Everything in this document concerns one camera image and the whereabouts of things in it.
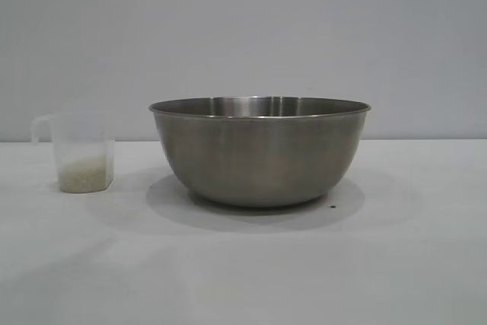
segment white wall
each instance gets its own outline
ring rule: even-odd
[[[0,0],[0,140],[52,110],[215,95],[370,103],[365,137],[487,137],[487,0]]]

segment white table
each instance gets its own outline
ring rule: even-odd
[[[188,196],[157,142],[105,192],[54,181],[49,144],[0,144],[1,325],[487,323],[485,140],[363,141],[274,215]]]

